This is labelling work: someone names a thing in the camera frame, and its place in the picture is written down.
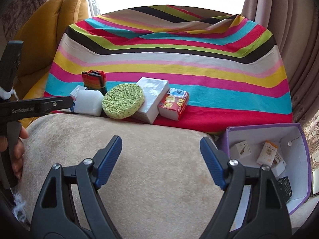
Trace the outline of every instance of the purple box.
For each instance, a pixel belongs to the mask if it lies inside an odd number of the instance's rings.
[[[248,142],[251,154],[245,156],[238,161],[250,167],[260,167],[256,160],[261,152],[261,149],[266,140],[275,143],[278,146],[278,153],[280,153],[284,161],[287,163],[285,171],[279,178],[288,176],[292,197],[287,202],[287,209],[291,215],[298,207],[305,202],[310,196],[311,190],[311,165],[309,149],[306,137],[299,123],[278,123],[269,125],[252,125],[229,127],[222,135],[219,141],[218,148],[223,150],[228,157],[230,157],[230,148],[239,142],[246,140]],[[248,195],[250,188],[245,188],[241,207],[239,208],[237,216],[245,215],[248,204]]]

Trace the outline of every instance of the black box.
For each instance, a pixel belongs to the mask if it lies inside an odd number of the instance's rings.
[[[287,203],[292,196],[289,179],[286,176],[286,177],[280,178],[279,180],[277,180],[277,182],[278,182],[281,194],[283,195],[284,200]]]

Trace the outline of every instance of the human hand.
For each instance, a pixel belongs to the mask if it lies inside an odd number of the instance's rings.
[[[24,127],[21,128],[20,138],[26,139],[29,137],[28,132]],[[13,148],[14,160],[12,162],[12,169],[15,176],[20,179],[22,175],[22,167],[23,167],[23,159],[22,156],[24,154],[24,144],[21,139],[18,139],[17,144]],[[5,136],[0,136],[0,152],[4,152],[8,147],[8,141]]]

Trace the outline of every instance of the red box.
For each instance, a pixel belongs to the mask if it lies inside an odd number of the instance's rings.
[[[159,113],[168,119],[179,120],[186,108],[188,100],[188,92],[170,88],[158,105]]]

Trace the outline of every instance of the black stripe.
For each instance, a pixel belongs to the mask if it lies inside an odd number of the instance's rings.
[[[230,20],[234,20],[239,14],[234,14],[234,15],[230,15],[229,17],[225,18],[225,19],[230,19]],[[203,23],[209,23],[209,24],[216,24],[220,21],[222,21],[221,19],[217,19],[217,18],[207,18],[207,19],[202,19],[202,20],[198,20],[199,22],[203,22]]]
[[[178,53],[178,54],[188,54],[188,55],[199,55],[205,57],[215,57],[220,59],[232,60],[235,62],[250,64],[267,54],[276,44],[274,36],[271,36],[265,43],[256,48],[253,52],[249,53],[243,58],[237,58],[227,55],[222,55],[218,53],[211,53],[205,51],[188,50],[188,49],[176,49],[176,48],[130,48],[130,49],[117,49],[110,50],[101,47],[99,44],[95,43],[93,40],[87,36],[75,31],[71,27],[67,27],[65,33],[69,38],[78,42],[87,49],[100,54],[100,55],[113,55],[113,54],[125,54],[125,53],[142,53],[142,52],[164,52],[164,53]]]
[[[162,20],[166,20],[172,23],[184,23],[184,22],[188,22],[187,20],[181,19],[179,17],[170,15],[166,12],[148,7],[148,6],[142,6],[142,7],[134,7],[134,8],[130,8],[133,11],[138,11],[138,12],[143,12],[146,13],[148,15],[152,15],[155,16],[157,18],[160,18]]]
[[[221,21],[220,19],[216,19],[216,18],[207,18],[207,19],[199,20],[199,22],[209,23],[209,24],[216,24],[216,23],[218,23],[220,21]]]

